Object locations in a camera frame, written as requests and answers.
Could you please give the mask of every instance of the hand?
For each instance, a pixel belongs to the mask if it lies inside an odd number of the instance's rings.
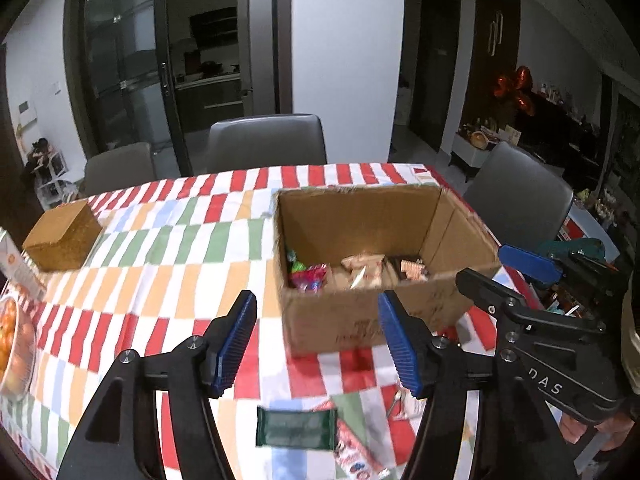
[[[610,433],[611,438],[600,449],[601,451],[610,451],[619,447],[626,439],[626,436],[634,426],[634,422],[622,412],[616,413],[603,423],[596,426],[598,431]],[[560,432],[567,442],[575,444],[580,437],[587,431],[587,426],[569,415],[563,413],[560,419]]]

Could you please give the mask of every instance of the open cardboard box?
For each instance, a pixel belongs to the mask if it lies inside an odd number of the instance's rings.
[[[293,355],[383,343],[378,294],[390,288],[430,330],[454,325],[472,305],[456,289],[456,273],[471,267],[492,277],[500,268],[497,245],[482,221],[438,186],[282,190],[274,231],[276,287]],[[318,292],[291,288],[286,249],[305,265],[331,265],[327,286]],[[340,262],[361,253],[420,254],[429,279],[398,281],[386,272],[379,288],[345,290]]]

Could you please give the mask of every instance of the chair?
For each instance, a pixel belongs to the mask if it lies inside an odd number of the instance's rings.
[[[326,164],[320,119],[281,114],[220,121],[211,127],[207,171]]]
[[[93,156],[84,167],[84,194],[97,195],[156,179],[148,142],[136,142]]]
[[[501,244],[527,251],[558,236],[573,198],[564,180],[506,142],[489,154],[464,195]]]

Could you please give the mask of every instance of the basket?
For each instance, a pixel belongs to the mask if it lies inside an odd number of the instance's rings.
[[[17,295],[5,294],[0,298],[0,316],[4,315],[9,298],[13,298],[17,303]],[[31,318],[20,307],[17,307],[16,311],[14,344],[7,368],[0,380],[0,397],[5,397],[11,402],[21,400],[29,391],[36,358],[36,332]]]
[[[45,212],[22,245],[41,272],[82,267],[102,226],[87,200]]]

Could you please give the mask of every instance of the wooden door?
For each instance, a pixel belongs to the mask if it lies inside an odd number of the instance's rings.
[[[462,123],[498,115],[493,95],[498,76],[516,69],[520,43],[520,0],[476,0],[474,47]]]
[[[409,129],[440,149],[458,54],[460,0],[422,0]]]
[[[32,181],[21,179],[24,165],[15,142],[14,128],[6,94],[6,45],[0,46],[0,226],[4,227],[16,246],[24,239],[42,215]]]

